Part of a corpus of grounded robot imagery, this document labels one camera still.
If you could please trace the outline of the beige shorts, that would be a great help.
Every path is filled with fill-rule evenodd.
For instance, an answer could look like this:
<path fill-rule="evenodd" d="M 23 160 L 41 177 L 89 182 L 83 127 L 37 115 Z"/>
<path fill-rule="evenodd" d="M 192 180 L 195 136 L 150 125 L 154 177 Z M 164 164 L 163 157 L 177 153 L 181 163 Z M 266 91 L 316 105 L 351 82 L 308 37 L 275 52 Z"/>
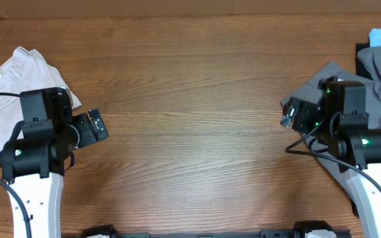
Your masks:
<path fill-rule="evenodd" d="M 15 124 L 23 120 L 20 98 L 24 91 L 51 87 L 68 88 L 60 72 L 49 65 L 37 50 L 18 47 L 0 66 L 0 151 L 8 141 Z"/>

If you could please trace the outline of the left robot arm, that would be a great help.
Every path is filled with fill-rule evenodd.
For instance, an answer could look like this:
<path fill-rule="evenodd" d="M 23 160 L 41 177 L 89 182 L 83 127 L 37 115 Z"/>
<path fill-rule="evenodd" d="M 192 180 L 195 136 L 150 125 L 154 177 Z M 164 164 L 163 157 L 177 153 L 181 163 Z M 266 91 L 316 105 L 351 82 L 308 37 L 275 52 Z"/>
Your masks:
<path fill-rule="evenodd" d="M 19 95 L 22 120 L 0 151 L 7 181 L 15 237 L 61 237 L 60 207 L 65 160 L 74 150 L 108 137 L 98 109 L 73 115 L 63 87 Z"/>

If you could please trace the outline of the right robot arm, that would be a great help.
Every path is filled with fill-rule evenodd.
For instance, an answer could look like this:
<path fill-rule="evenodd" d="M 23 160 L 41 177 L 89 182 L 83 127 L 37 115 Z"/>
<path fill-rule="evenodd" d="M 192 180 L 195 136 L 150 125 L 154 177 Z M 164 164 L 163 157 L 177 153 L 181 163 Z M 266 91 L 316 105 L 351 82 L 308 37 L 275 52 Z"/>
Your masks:
<path fill-rule="evenodd" d="M 290 97 L 280 123 L 324 146 L 305 154 L 335 163 L 329 172 L 342 180 L 364 236 L 381 237 L 381 128 L 368 127 L 366 86 L 332 76 L 318 88 L 317 102 Z"/>

